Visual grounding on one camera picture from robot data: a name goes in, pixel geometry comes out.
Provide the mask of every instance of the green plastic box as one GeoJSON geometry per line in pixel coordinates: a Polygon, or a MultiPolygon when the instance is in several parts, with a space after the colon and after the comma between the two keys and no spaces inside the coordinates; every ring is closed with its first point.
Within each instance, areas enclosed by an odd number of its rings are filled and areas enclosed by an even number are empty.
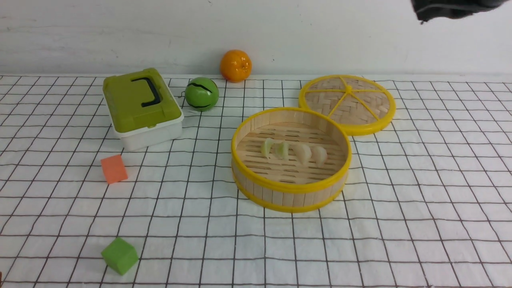
{"type": "Polygon", "coordinates": [[[126,150],[181,135],[183,111],[156,69],[108,77],[103,81],[103,95],[114,131],[126,150]]]}

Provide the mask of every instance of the toy ball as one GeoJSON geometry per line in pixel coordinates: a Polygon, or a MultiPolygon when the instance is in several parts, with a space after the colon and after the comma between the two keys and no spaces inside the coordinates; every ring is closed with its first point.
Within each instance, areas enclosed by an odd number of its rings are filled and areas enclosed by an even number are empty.
{"type": "Polygon", "coordinates": [[[252,62],[249,55],[241,50],[229,50],[221,60],[221,74],[230,82],[241,82],[252,71],[252,62]]]}
{"type": "Polygon", "coordinates": [[[197,77],[188,83],[185,100],[198,111],[210,110],[219,101],[219,88],[211,79],[197,77]]]}

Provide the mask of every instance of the orange fruit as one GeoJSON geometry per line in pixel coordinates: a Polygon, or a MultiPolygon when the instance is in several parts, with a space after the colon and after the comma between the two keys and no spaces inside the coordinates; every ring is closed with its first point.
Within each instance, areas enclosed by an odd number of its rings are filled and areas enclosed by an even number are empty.
{"type": "Polygon", "coordinates": [[[241,82],[251,74],[252,62],[241,50],[229,50],[221,60],[221,74],[229,82],[241,82]]]}

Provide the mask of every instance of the green foam cube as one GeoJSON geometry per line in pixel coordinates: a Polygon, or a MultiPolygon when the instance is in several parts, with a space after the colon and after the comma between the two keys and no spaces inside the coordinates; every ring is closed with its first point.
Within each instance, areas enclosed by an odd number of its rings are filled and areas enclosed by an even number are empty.
{"type": "Polygon", "coordinates": [[[124,275],[128,272],[139,260],[135,248],[120,237],[112,241],[112,243],[101,252],[101,255],[106,264],[120,275],[124,275]]]}

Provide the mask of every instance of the cube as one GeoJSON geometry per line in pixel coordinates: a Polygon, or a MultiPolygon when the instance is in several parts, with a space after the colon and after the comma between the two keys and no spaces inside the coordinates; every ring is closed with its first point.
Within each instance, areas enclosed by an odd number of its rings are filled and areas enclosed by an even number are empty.
{"type": "Polygon", "coordinates": [[[135,248],[117,237],[102,252],[105,263],[120,275],[124,275],[139,260],[135,248]]]}
{"type": "Polygon", "coordinates": [[[128,179],[121,155],[114,155],[101,160],[101,168],[108,184],[128,179]]]}

